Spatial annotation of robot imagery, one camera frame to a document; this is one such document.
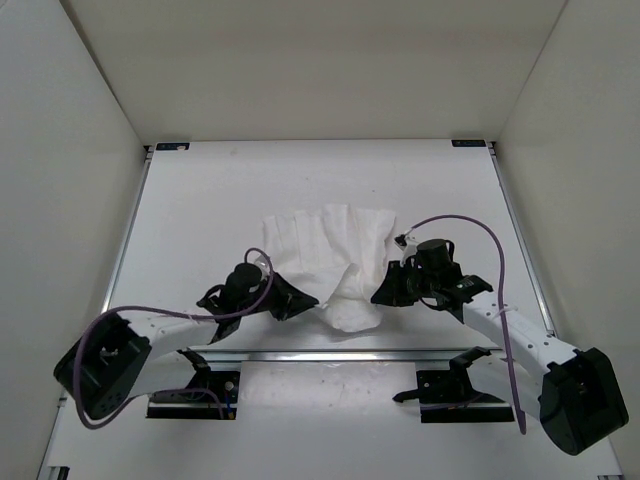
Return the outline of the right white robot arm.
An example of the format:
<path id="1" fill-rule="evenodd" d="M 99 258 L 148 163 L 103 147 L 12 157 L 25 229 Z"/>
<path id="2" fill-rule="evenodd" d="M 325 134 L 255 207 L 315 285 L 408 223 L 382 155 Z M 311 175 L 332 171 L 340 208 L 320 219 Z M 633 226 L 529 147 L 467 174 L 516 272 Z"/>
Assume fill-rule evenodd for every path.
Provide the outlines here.
<path id="1" fill-rule="evenodd" d="M 419 399 L 432 409 L 456 408 L 490 395 L 536 419 L 569 455 L 628 423 L 613 365 L 601 350 L 581 350 L 501 305 L 489 283 L 463 274 L 451 241 L 417 242 L 406 234 L 394 241 L 403 256 L 389 262 L 372 303 L 400 308 L 420 302 L 452 315 L 504 352 L 472 347 L 453 357 L 437 382 L 400 392 L 395 402 Z"/>

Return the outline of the white pleated skirt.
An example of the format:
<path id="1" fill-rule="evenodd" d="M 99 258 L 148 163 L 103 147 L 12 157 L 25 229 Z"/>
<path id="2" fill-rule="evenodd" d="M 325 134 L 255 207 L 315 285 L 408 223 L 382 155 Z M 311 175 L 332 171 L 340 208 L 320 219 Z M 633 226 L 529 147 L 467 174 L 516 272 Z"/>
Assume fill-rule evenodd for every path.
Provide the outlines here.
<path id="1" fill-rule="evenodd" d="M 395 220 L 392 210 L 349 204 L 268 216 L 264 250 L 288 283 L 318 300 L 315 317 L 341 332 L 361 332 L 383 318 L 370 299 L 386 273 Z"/>

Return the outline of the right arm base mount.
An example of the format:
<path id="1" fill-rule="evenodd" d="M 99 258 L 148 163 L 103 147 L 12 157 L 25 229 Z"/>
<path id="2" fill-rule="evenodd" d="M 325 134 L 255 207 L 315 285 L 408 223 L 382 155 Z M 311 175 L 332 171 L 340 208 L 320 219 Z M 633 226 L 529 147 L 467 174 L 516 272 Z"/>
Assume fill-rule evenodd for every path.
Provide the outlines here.
<path id="1" fill-rule="evenodd" d="M 397 393 L 393 401 L 417 400 L 423 424 L 513 422 L 511 406 L 500 397 L 475 389 L 468 374 L 481 360 L 493 359 L 489 349 L 468 349 L 450 359 L 447 369 L 418 370 L 417 387 Z"/>

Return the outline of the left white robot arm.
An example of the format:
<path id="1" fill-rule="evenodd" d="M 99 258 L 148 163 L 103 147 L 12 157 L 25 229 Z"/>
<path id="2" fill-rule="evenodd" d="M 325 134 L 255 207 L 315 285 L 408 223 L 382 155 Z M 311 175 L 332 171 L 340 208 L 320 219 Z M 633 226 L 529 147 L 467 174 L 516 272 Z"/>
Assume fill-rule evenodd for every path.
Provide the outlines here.
<path id="1" fill-rule="evenodd" d="M 276 272 L 241 263 L 198 301 L 203 314 L 134 307 L 138 318 L 116 307 L 95 319 L 54 368 L 55 379 L 74 399 L 83 425 L 106 426 L 134 398 L 162 391 L 203 395 L 209 369 L 195 347 L 235 333 L 243 317 L 266 312 L 286 321 L 319 301 Z"/>

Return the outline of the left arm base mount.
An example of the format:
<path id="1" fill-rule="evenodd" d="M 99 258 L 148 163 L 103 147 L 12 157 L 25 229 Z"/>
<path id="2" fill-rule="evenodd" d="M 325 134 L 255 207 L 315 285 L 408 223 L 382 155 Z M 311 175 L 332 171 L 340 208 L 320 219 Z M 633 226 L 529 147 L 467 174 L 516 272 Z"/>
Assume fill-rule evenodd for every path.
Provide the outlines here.
<path id="1" fill-rule="evenodd" d="M 149 395 L 147 419 L 221 420 L 237 418 L 241 369 L 238 364 L 213 364 L 193 350 L 177 352 L 188 382 L 163 386 Z"/>

